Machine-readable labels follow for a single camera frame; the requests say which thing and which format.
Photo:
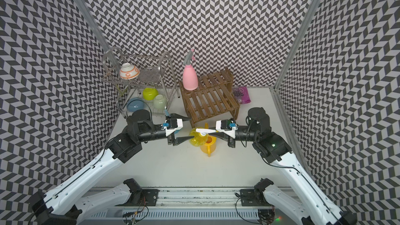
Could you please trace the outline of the yellow watering can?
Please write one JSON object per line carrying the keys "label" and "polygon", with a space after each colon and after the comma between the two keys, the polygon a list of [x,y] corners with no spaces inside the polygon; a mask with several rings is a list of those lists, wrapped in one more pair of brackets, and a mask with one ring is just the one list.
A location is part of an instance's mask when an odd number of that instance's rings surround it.
{"label": "yellow watering can", "polygon": [[216,137],[210,136],[208,133],[200,133],[200,135],[206,139],[205,143],[200,146],[200,149],[208,157],[211,157],[211,154],[216,149]]}

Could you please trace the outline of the pink spray bottle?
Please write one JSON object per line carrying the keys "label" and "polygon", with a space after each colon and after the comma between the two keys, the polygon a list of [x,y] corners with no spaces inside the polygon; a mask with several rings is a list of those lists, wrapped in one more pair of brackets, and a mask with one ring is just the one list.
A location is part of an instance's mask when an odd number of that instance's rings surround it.
{"label": "pink spray bottle", "polygon": [[183,87],[188,91],[194,91],[198,88],[198,78],[197,73],[192,66],[192,61],[194,60],[194,49],[191,49],[184,59],[184,71],[182,75]]}

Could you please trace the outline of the blue spray bottle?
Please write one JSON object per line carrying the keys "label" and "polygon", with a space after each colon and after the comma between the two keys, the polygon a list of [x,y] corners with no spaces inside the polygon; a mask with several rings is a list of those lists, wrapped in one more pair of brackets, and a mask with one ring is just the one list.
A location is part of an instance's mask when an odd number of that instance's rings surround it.
{"label": "blue spray bottle", "polygon": [[[168,112],[168,110],[165,110],[165,117],[166,117],[166,120],[168,119],[168,118],[171,118],[170,117],[170,113]],[[164,127],[164,130],[166,130],[166,126],[167,126],[167,124],[166,124],[166,121],[163,123],[163,125],[162,125],[163,127]]]}

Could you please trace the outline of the yellow transparent spray bottle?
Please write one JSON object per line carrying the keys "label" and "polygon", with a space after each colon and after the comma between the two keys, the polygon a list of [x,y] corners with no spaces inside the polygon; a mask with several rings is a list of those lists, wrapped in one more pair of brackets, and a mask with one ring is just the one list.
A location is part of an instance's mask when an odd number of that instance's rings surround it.
{"label": "yellow transparent spray bottle", "polygon": [[193,138],[190,140],[190,144],[195,146],[195,147],[200,147],[202,145],[204,145],[207,140],[209,135],[205,134],[202,135],[201,133],[196,131],[196,128],[193,128],[189,134],[189,136],[193,136]]}

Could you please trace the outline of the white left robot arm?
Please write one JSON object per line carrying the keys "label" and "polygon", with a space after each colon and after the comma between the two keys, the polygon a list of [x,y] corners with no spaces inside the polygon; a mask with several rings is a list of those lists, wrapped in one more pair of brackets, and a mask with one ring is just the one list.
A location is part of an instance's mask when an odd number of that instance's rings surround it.
{"label": "white left robot arm", "polygon": [[29,199],[33,217],[40,225],[77,225],[92,215],[129,200],[138,202],[141,188],[134,179],[101,193],[85,196],[113,170],[128,162],[142,150],[142,144],[166,139],[177,146],[190,136],[175,137],[189,117],[167,114],[162,124],[154,124],[148,110],[135,111],[126,118],[122,133],[110,139],[103,150],[86,166],[59,186],[47,191],[37,191]]}

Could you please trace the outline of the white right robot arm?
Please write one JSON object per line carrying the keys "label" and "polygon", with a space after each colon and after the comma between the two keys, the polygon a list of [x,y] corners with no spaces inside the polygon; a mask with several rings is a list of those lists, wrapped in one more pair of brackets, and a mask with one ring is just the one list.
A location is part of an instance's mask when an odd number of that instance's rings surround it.
{"label": "white right robot arm", "polygon": [[262,107],[248,111],[246,125],[234,120],[216,122],[214,129],[197,129],[234,147],[236,141],[250,141],[263,161],[285,177],[299,201],[283,193],[271,180],[262,179],[254,187],[256,198],[266,201],[288,215],[298,225],[355,225],[357,216],[344,211],[318,187],[300,164],[288,143],[272,131],[270,118]]}

